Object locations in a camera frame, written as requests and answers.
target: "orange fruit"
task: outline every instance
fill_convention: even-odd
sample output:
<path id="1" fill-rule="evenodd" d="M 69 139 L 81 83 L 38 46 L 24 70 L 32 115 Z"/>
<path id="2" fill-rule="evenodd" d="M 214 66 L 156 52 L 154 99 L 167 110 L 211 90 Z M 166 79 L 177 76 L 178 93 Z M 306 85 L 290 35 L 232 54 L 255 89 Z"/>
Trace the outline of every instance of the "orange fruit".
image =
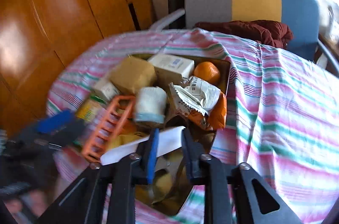
<path id="1" fill-rule="evenodd" d="M 194 69 L 194 76 L 216 85 L 220 81 L 220 71 L 211 62 L 202 62 Z"/>

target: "food package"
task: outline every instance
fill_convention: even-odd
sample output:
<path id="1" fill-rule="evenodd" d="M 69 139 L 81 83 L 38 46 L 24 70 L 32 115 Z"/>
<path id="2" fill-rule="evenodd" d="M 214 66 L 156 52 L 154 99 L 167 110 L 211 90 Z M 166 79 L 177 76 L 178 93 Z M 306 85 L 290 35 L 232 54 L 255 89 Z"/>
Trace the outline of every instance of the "food package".
<path id="1" fill-rule="evenodd" d="M 156 54 L 148 59 L 157 73 L 159 85 L 167 88 L 170 83 L 179 85 L 194 71 L 194 61 L 174 55 Z"/>
<path id="2" fill-rule="evenodd" d="M 213 130 L 207 118 L 219 100 L 219 88 L 195 76 L 190 77 L 185 88 L 172 83 L 169 88 L 177 113 L 204 130 Z"/>
<path id="3" fill-rule="evenodd" d="M 78 109 L 76 117 L 92 122 L 98 112 L 104 108 L 104 103 L 104 100 L 91 95 Z"/>
<path id="4" fill-rule="evenodd" d="M 112 139 L 110 142 L 108 142 L 106 146 L 106 151 L 109 151 L 110 149 L 128 144 L 130 142 L 139 140 L 141 138 L 146 137 L 147 134 L 139 131 L 130 131 L 125 132 L 123 134 L 119 134 L 116 138 Z"/>
<path id="5" fill-rule="evenodd" d="M 111 71 L 105 74 L 94 86 L 93 92 L 101 99 L 109 102 L 116 95 L 120 94 L 120 91 L 111 83 L 109 76 Z"/>
<path id="6" fill-rule="evenodd" d="M 152 86 L 157 79 L 151 63 L 135 58 L 126 57 L 115 67 L 111 74 L 111 82 L 123 93 L 135 95 L 147 86 Z"/>
<path id="7" fill-rule="evenodd" d="M 226 125 L 226 114 L 227 114 L 227 101 L 226 95 L 220 92 L 219 100 L 211 114 L 207 118 L 207 122 L 213 128 L 213 130 L 223 129 Z"/>

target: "dark red cloth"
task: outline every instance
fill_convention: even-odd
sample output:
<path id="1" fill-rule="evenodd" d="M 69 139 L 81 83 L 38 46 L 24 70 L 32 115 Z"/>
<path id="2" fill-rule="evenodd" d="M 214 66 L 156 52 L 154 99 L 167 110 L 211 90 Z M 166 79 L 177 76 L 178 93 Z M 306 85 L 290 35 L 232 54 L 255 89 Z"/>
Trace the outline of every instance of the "dark red cloth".
<path id="1" fill-rule="evenodd" d="M 243 37 L 276 48 L 285 48 L 293 39 L 293 33 L 286 24 L 272 20 L 198 22 L 195 27 Z"/>

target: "wooden cabinet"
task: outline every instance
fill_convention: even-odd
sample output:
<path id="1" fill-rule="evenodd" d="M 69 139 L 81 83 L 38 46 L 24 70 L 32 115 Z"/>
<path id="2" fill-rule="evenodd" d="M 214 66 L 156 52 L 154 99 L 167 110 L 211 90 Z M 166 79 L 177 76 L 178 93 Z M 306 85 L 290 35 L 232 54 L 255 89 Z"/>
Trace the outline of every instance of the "wooden cabinet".
<path id="1" fill-rule="evenodd" d="M 0 0 L 0 128 L 43 117 L 53 81 L 97 41 L 153 21 L 151 0 Z"/>

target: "roll of tape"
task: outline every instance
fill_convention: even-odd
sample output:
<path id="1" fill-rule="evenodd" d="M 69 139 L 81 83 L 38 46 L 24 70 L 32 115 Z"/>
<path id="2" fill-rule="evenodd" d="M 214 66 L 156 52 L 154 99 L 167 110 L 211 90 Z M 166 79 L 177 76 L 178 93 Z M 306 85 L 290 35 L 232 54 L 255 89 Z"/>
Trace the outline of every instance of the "roll of tape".
<path id="1" fill-rule="evenodd" d="M 140 89 L 134 110 L 134 121 L 164 123 L 167 94 L 160 87 L 143 87 Z"/>

